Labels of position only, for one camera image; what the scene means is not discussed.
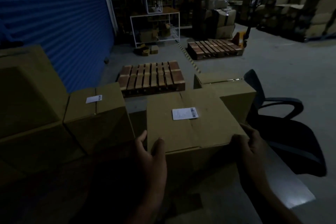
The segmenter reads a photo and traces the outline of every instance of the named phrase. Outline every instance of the barcode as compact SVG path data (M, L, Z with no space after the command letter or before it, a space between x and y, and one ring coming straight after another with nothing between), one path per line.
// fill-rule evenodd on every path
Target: barcode
M192 115L192 117L193 117L193 118L196 118L196 115L195 115L194 109L193 109L193 108L190 108L190 110L191 110L191 115Z

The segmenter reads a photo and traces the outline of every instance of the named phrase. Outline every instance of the wooden pallet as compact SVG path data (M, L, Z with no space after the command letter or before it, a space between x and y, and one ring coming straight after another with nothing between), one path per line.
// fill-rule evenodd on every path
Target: wooden pallet
M123 66L117 82L124 97L182 91L186 88L177 61Z
M243 48L224 39L190 42L187 47L194 60L241 56L243 51Z

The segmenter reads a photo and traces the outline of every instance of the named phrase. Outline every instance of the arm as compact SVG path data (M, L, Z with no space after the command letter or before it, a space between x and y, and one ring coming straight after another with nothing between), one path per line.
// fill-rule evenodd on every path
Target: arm
M153 223L159 212L165 193L167 180L165 144L159 138L153 145L152 155L145 150L142 144L146 136L147 131L145 130L135 140L137 162L146 179L145 195L141 204L127 218L125 224Z
M265 141L257 130L241 124L248 135L234 135L237 167L241 185L263 223L302 224L272 192L261 161Z

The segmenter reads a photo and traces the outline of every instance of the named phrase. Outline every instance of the left hand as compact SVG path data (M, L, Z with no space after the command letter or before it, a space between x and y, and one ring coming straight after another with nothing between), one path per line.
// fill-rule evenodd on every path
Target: left hand
M165 142L159 138L152 147L152 155L145 150L142 144L146 136L147 130L135 140L138 162L146 179L147 188L144 201L151 207L159 208L167 180Z

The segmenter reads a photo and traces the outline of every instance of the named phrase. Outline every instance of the hand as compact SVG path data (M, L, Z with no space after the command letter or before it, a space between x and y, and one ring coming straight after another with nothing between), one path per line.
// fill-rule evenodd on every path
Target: hand
M138 163L146 179L147 188L144 201L145 204L149 204L149 207L159 209L167 180L165 142L159 138L154 143L150 154L142 144L146 136L147 130L135 140Z
M246 193L255 191L255 189L259 192L268 191L270 187L261 160L265 141L256 129L244 124L240 125L248 137L234 135L232 144L236 150L241 186Z

